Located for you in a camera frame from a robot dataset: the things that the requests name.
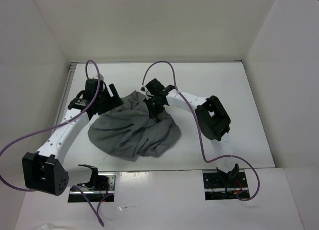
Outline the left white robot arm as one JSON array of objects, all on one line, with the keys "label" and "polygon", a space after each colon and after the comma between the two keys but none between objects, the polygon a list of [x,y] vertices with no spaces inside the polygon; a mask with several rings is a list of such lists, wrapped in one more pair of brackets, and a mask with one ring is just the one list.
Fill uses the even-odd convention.
[{"label": "left white robot arm", "polygon": [[66,112],[62,127],[34,153],[22,158],[25,186],[52,195],[61,195],[67,187],[82,183],[88,190],[99,185],[97,168],[82,164],[80,170],[66,170],[64,159],[74,140],[94,115],[101,115],[123,104],[114,84],[88,79],[85,89],[74,98]]}]

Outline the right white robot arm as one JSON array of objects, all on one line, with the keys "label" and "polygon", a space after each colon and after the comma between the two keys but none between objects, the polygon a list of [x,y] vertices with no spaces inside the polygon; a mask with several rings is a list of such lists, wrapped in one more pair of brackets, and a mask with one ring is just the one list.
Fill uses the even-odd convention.
[{"label": "right white robot arm", "polygon": [[[165,110],[165,106],[177,107],[193,115],[204,162],[217,161],[219,183],[224,187],[231,186],[236,181],[239,165],[230,159],[232,156],[229,143],[231,119],[219,98],[216,96],[199,97],[180,91],[173,85],[165,87],[157,79],[141,87],[141,91],[146,94],[144,102],[150,117],[157,117]],[[205,157],[203,137],[211,141],[213,150],[218,155],[212,160]]]}]

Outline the grey pleated skirt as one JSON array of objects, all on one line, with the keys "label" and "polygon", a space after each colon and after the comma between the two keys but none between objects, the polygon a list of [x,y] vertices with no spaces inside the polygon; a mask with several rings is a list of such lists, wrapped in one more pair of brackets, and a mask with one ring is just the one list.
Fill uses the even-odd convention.
[{"label": "grey pleated skirt", "polygon": [[145,95],[133,91],[119,107],[100,115],[89,127],[88,137],[101,151],[127,161],[158,158],[181,136],[179,126],[163,111],[160,122],[149,116]]}]

